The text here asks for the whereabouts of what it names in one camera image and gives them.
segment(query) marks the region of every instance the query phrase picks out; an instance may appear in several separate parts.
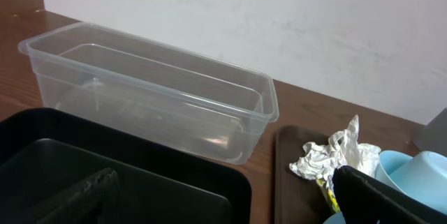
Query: clear plastic container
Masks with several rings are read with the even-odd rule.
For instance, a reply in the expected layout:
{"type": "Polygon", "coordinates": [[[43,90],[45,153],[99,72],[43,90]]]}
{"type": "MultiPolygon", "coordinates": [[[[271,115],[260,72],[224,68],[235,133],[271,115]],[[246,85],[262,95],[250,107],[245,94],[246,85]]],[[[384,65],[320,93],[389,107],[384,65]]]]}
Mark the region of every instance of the clear plastic container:
{"type": "Polygon", "coordinates": [[[93,24],[24,40],[43,104],[139,137],[243,164],[277,97],[267,75],[93,24]]]}

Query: white wall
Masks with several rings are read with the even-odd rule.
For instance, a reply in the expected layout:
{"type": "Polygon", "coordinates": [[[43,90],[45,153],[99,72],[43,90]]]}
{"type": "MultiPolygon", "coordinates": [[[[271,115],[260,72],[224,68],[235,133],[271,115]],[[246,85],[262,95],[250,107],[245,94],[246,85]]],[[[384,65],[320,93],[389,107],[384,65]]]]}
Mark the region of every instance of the white wall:
{"type": "Polygon", "coordinates": [[[45,8],[424,124],[447,106],[447,0],[45,0],[45,8]]]}

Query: brown table surface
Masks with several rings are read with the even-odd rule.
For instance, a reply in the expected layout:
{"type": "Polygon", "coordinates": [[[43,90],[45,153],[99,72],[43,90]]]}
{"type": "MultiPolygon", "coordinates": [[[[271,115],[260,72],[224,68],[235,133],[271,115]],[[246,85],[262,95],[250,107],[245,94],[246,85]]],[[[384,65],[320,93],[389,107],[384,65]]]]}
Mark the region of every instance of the brown table surface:
{"type": "MultiPolygon", "coordinates": [[[[29,58],[17,51],[24,39],[77,22],[41,11],[0,20],[0,120],[20,110],[42,106],[29,58]]],[[[244,165],[229,165],[241,171],[251,183],[251,223],[272,221],[273,134],[286,125],[300,126],[325,135],[347,127],[355,114],[360,117],[359,142],[392,149],[409,155],[418,153],[411,138],[420,124],[347,103],[300,87],[274,81],[279,119],[265,130],[251,158],[244,165]]]]}

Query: crumpled foil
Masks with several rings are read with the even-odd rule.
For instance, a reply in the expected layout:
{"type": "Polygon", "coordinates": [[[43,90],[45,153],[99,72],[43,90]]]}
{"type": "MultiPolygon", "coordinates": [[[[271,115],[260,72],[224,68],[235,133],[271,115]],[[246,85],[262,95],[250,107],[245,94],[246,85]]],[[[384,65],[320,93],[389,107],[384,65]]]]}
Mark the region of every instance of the crumpled foil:
{"type": "Polygon", "coordinates": [[[335,169],[343,165],[350,165],[374,177],[381,149],[372,144],[358,144],[358,131],[358,115],[355,115],[346,130],[340,130],[329,137],[328,145],[306,143],[302,147],[306,156],[290,163],[290,169],[304,179],[324,180],[328,182],[326,187],[330,189],[335,169]]]}

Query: black tray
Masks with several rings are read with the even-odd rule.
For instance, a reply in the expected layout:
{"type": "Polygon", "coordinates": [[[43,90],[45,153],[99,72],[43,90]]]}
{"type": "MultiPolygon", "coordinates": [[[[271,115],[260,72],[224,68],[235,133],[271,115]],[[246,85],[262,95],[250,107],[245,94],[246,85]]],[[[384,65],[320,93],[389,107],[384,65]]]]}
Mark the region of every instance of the black tray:
{"type": "Polygon", "coordinates": [[[0,223],[107,167],[119,177],[116,223],[249,222],[251,186],[240,172],[39,108],[0,123],[0,223]]]}

